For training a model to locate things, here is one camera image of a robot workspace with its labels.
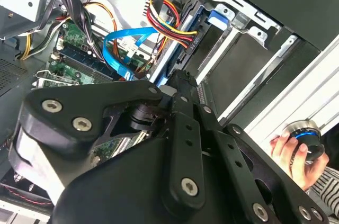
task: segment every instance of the striped sleeve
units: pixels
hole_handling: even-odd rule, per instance
[[[339,216],[339,172],[326,167],[312,190]]]

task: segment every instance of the blue ring light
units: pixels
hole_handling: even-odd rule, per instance
[[[313,131],[310,131],[310,132],[303,132],[303,133],[300,133],[298,135],[295,136],[296,139],[302,137],[302,136],[306,136],[306,135],[311,135],[311,136],[316,136],[317,133],[313,132]]]

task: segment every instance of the knob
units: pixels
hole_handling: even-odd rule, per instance
[[[282,134],[290,133],[290,138],[295,137],[298,140],[298,147],[304,143],[308,147],[307,161],[312,161],[319,158],[325,151],[324,146],[320,143],[320,129],[312,120],[296,121],[286,126]]]

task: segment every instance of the cable tie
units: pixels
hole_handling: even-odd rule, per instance
[[[91,47],[94,46],[94,42],[89,42],[89,40],[87,40],[87,44],[90,45]]]

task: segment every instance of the bolt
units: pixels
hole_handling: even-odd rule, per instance
[[[92,123],[89,119],[78,117],[73,120],[73,127],[78,131],[89,131],[92,128]]]
[[[204,109],[207,113],[212,113],[212,110],[211,110],[208,106],[204,106],[203,109]]]
[[[157,90],[155,90],[155,89],[152,88],[152,87],[150,87],[148,90],[149,90],[151,93],[158,93]]]
[[[320,213],[316,209],[311,208],[311,210],[312,210],[312,213],[318,218],[318,220],[320,221],[324,220],[323,217],[320,215]]]
[[[299,206],[299,212],[301,213],[301,215],[307,219],[307,220],[311,220],[311,215],[309,214],[309,212],[302,206]]]
[[[257,215],[257,217],[259,219],[261,219],[262,221],[267,222],[269,220],[269,216],[268,216],[265,208],[263,208],[263,206],[261,204],[254,203],[253,204],[253,211],[254,211],[255,215]]]
[[[45,100],[41,105],[44,110],[50,113],[58,113],[63,109],[63,105],[55,100]]]
[[[189,178],[182,179],[181,188],[189,196],[196,196],[198,194],[198,186],[192,179],[189,179]]]
[[[233,130],[235,133],[241,134],[241,131],[237,127],[233,126]]]

